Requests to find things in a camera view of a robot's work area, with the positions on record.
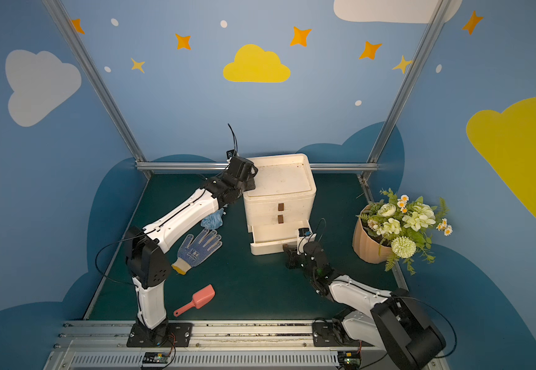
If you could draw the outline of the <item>white drawer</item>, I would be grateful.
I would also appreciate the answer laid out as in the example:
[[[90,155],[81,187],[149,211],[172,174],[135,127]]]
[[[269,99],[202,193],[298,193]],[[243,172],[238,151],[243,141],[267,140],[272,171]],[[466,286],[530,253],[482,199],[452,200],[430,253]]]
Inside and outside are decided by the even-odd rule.
[[[296,247],[300,238],[299,228],[310,228],[307,220],[286,222],[283,224],[270,224],[253,226],[254,241],[250,244],[252,255],[276,254],[283,252],[284,245]]]

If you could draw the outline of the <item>white three-drawer cabinet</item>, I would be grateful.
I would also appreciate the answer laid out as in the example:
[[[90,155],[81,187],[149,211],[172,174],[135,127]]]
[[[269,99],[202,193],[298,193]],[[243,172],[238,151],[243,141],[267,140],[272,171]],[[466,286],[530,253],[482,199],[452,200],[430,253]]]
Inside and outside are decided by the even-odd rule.
[[[256,226],[309,220],[317,193],[305,154],[253,157],[255,188],[243,193],[248,231]]]

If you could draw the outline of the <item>light blue umbrella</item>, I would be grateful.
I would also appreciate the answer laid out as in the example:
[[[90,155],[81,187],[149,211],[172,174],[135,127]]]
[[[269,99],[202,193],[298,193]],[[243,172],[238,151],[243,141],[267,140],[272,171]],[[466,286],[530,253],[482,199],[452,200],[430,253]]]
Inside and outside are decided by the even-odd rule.
[[[200,225],[207,230],[217,230],[223,226],[224,209],[220,208],[209,216],[206,216],[201,220]]]

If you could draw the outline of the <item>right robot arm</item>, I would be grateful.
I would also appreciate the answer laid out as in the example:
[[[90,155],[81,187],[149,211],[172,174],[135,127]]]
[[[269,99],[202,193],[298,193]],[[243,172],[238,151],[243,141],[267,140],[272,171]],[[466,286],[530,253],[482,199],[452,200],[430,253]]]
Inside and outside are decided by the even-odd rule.
[[[423,369],[446,347],[423,303],[405,289],[381,290],[334,269],[316,241],[302,247],[283,245],[287,268],[301,269],[314,291],[348,307],[333,320],[339,341],[367,342],[386,351],[400,369]]]

